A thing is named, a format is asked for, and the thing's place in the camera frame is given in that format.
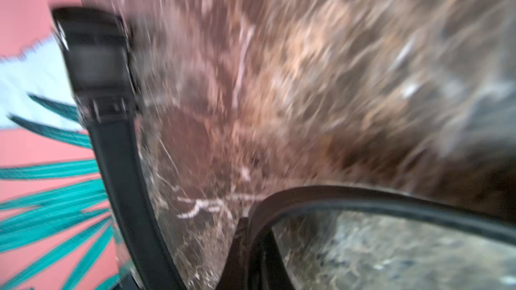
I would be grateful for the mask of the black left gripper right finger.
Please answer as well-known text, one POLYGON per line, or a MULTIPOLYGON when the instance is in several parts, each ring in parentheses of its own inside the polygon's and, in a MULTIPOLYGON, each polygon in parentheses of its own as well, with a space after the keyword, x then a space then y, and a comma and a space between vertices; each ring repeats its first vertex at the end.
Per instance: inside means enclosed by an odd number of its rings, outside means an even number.
POLYGON ((261 249, 261 288, 295 290, 271 230, 264 236, 261 249))

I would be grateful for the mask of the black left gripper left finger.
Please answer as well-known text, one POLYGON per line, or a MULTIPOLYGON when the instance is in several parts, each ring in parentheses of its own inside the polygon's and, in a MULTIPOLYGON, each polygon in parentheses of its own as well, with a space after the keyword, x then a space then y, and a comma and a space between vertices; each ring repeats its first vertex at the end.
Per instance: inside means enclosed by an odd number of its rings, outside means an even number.
POLYGON ((235 230, 227 261, 216 290, 244 290, 247 273, 248 218, 242 217, 235 230))

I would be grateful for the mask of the black belt with metal buckle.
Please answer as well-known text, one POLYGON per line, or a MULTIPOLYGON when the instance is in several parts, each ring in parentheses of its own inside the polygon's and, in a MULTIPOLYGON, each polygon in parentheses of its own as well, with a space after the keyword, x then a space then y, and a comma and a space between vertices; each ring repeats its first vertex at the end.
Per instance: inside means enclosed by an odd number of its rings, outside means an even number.
POLYGON ((246 289, 262 289, 261 243, 273 225, 285 218, 332 209, 415 220, 515 245, 515 224, 487 214, 362 187, 296 187, 266 197, 250 216, 246 289))

